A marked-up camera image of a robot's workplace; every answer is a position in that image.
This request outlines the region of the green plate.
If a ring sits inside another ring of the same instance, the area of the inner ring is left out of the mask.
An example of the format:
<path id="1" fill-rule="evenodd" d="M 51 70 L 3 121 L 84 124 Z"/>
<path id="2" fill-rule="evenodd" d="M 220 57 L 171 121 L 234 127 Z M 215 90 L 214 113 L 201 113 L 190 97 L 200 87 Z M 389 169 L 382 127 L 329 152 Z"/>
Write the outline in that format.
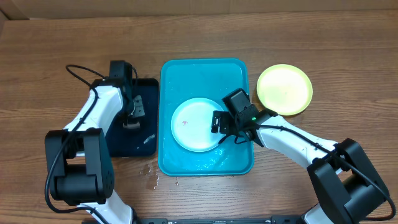
<path id="1" fill-rule="evenodd" d="M 283 116 L 301 113 L 313 96 L 309 77 L 301 69 L 288 64 L 265 69 L 257 80 L 256 91 L 265 108 Z"/>

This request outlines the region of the light blue plate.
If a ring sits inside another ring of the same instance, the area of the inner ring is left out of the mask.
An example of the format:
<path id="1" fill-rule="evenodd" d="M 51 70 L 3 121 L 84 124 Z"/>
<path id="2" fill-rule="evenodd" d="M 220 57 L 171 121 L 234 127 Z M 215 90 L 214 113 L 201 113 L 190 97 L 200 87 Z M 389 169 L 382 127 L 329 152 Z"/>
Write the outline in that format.
<path id="1" fill-rule="evenodd" d="M 172 115 L 171 131 L 183 148 L 192 152 L 214 149 L 224 134 L 211 132 L 213 112 L 222 107 L 208 98 L 192 98 L 184 101 Z"/>

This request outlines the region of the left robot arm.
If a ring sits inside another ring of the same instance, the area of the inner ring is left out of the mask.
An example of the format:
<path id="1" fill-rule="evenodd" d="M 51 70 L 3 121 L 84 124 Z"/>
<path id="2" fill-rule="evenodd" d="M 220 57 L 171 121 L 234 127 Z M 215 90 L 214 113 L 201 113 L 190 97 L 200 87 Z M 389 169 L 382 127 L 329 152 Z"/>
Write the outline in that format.
<path id="1" fill-rule="evenodd" d="M 90 95 L 73 121 L 45 137 L 45 202 L 55 213 L 85 210 L 98 223 L 140 223 L 114 189 L 106 143 L 112 123 L 126 130 L 142 125 L 145 112 L 136 69 L 124 60 L 113 60 L 109 75 L 99 75 L 88 87 Z"/>

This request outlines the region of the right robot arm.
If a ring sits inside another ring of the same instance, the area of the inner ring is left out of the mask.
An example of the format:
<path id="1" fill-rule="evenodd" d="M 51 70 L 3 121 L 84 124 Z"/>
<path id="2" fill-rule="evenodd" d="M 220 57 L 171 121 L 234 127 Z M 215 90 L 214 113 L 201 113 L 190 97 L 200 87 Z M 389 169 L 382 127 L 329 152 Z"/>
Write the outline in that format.
<path id="1" fill-rule="evenodd" d="M 254 142 L 289 157 L 307 170 L 318 203 L 290 223 L 380 222 L 395 217 L 389 190 L 360 144 L 322 139 L 288 123 L 268 108 L 259 111 L 238 88 L 214 111 L 212 133 L 234 136 L 235 144 Z"/>

